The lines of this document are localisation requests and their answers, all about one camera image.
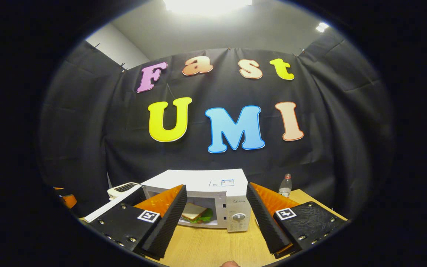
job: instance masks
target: sandwich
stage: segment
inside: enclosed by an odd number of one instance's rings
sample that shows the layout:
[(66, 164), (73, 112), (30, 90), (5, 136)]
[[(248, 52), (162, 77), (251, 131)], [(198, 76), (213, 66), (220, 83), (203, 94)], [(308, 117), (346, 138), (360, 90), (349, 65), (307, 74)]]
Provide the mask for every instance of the sandwich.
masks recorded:
[(182, 212), (182, 218), (190, 223), (207, 223), (214, 215), (211, 208), (204, 208), (192, 203), (187, 203)]

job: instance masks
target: yellow letter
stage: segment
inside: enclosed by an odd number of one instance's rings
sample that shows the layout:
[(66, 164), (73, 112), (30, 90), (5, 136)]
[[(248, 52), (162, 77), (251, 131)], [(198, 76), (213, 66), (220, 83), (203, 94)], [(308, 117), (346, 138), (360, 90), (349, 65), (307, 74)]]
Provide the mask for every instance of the yellow letter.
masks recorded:
[(163, 126), (164, 109), (168, 102), (156, 102), (149, 105), (149, 134), (159, 142), (172, 142), (181, 138), (187, 130), (187, 106), (192, 102), (192, 98), (177, 98), (172, 103), (178, 107), (176, 127), (166, 130)]
[(187, 66), (185, 66), (185, 68), (182, 70), (182, 73), (185, 76), (209, 72), (214, 68), (212, 65), (210, 65), (210, 59), (208, 56), (192, 57), (188, 61), (185, 61), (185, 64)]
[(275, 105), (281, 112), (284, 123), (284, 135), (283, 140), (294, 141), (303, 138), (304, 133), (299, 129), (298, 119), (294, 113), (296, 104), (294, 102), (281, 102)]
[(274, 59), (269, 63), (274, 65), (274, 68), (276, 69), (276, 73), (281, 79), (285, 79), (285, 80), (294, 79), (294, 74), (288, 73), (288, 71), (286, 70), (287, 67), (291, 67), (289, 63), (284, 62), (282, 59)]
[(242, 59), (238, 61), (240, 66), (240, 73), (245, 78), (259, 79), (263, 77), (263, 73), (258, 68), (259, 64), (254, 60)]

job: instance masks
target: microwave dial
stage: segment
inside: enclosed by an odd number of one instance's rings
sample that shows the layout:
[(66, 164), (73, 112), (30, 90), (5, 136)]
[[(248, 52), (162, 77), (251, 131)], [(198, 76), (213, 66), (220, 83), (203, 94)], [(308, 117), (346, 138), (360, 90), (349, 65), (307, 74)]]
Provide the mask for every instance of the microwave dial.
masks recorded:
[(237, 213), (232, 216), (233, 220), (236, 220), (237, 222), (242, 221), (245, 218), (245, 215), (243, 213)]

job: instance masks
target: lettuce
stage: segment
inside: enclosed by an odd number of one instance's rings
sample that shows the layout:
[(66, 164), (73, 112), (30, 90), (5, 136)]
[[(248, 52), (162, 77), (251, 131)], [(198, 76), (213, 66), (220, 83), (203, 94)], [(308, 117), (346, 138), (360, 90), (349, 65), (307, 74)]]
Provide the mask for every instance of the lettuce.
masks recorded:
[(202, 213), (202, 215), (198, 217), (196, 220), (189, 220), (189, 219), (187, 220), (191, 223), (204, 223), (204, 222), (207, 223), (210, 221), (213, 215), (214, 215), (214, 212), (212, 211), (212, 209), (207, 208), (207, 210), (204, 213)]

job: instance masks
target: ceiling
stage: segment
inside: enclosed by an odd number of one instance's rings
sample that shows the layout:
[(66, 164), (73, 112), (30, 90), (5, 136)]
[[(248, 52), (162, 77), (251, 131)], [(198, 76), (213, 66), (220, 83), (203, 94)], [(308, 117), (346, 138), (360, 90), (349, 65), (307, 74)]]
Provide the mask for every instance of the ceiling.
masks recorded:
[(151, 0), (112, 24), (149, 60), (222, 47), (266, 49), (299, 54), (319, 36), (320, 19), (277, 0), (253, 0), (251, 6), (216, 17), (180, 15)]

